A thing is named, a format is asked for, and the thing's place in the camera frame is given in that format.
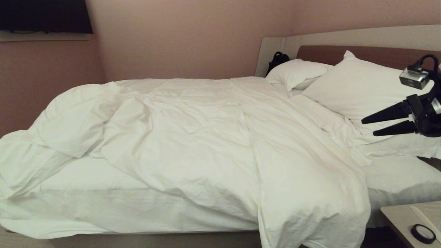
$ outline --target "nightstand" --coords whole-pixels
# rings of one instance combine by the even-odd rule
[[[432,244],[424,244],[412,236],[412,226],[415,224],[424,225],[424,223],[410,209],[410,206],[419,208],[419,210],[421,210],[421,212],[438,228],[438,230],[441,229],[441,201],[382,207],[381,211],[386,216],[390,227],[407,247],[441,248],[441,244],[437,240]]]

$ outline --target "backpack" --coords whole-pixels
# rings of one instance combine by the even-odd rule
[[[269,68],[268,71],[266,73],[266,75],[268,76],[268,73],[276,66],[278,66],[279,64],[283,64],[285,62],[289,61],[289,57],[286,54],[283,54],[281,52],[277,52],[274,54],[273,60],[269,63]]]

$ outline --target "television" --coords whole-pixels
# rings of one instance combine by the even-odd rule
[[[0,0],[0,30],[93,34],[85,0]]]

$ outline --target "wall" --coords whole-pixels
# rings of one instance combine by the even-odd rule
[[[105,83],[96,41],[0,42],[0,137],[27,129],[60,93]]]
[[[296,3],[291,35],[441,24],[440,0],[308,0]]]
[[[292,33],[292,0],[89,0],[109,81],[254,74],[264,36]]]

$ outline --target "white duvet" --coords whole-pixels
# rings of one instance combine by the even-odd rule
[[[74,88],[29,130],[0,139],[0,201],[90,156],[159,192],[258,221],[264,248],[361,245],[370,214],[365,175],[286,95],[255,77],[145,83],[156,86]],[[80,206],[73,215],[54,209],[85,221]],[[3,211],[0,224],[9,217]],[[132,232],[112,218],[87,221]]]

